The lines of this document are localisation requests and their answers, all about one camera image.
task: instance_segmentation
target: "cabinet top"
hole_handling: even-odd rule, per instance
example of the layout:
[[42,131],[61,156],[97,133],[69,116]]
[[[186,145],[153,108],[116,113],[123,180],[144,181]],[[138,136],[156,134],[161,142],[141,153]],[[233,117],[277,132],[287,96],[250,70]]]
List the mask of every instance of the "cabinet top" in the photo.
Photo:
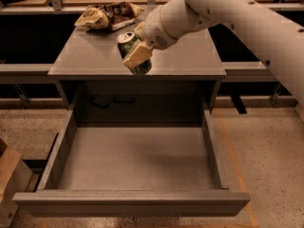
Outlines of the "cabinet top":
[[[49,75],[132,76],[123,65],[117,36],[133,31],[155,6],[142,6],[135,24],[118,31],[76,28],[66,42]],[[223,76],[218,52],[208,29],[190,33],[166,50],[154,50],[152,69],[145,76]]]

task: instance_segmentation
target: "open drawer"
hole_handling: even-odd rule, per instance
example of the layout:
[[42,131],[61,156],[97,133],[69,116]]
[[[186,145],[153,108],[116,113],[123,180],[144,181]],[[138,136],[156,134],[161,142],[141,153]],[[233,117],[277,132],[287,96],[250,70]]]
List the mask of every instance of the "open drawer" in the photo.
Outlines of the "open drawer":
[[235,216],[197,81],[87,81],[78,87],[35,193],[38,217]]

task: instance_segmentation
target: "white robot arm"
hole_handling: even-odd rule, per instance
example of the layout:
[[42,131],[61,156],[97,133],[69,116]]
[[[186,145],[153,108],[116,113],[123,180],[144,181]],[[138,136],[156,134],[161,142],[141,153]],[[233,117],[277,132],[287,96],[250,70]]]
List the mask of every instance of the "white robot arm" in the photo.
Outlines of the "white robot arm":
[[254,0],[171,0],[146,17],[142,39],[166,49],[182,35],[221,23],[304,105],[304,28]]

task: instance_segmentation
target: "floor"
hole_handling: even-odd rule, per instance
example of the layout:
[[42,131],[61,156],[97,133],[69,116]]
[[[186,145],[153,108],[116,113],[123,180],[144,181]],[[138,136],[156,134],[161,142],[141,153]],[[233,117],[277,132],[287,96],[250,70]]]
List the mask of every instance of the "floor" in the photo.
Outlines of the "floor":
[[[293,107],[247,111],[239,115],[233,107],[217,107],[212,115],[230,188],[252,198],[235,218],[35,218],[19,209],[11,227],[304,228],[304,123]],[[0,102],[0,138],[24,159],[44,159],[66,113],[56,101],[28,109]]]

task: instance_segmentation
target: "aluminum can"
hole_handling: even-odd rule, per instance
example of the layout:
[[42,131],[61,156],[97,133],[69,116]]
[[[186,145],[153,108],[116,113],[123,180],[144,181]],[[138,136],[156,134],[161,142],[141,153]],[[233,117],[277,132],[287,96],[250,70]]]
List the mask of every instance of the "aluminum can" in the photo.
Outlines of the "aluminum can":
[[[124,58],[133,48],[135,42],[141,40],[139,36],[134,32],[125,32],[117,37],[117,47],[121,53],[122,58]],[[148,59],[142,64],[135,67],[129,68],[130,71],[137,76],[146,74],[152,67],[151,60]]]

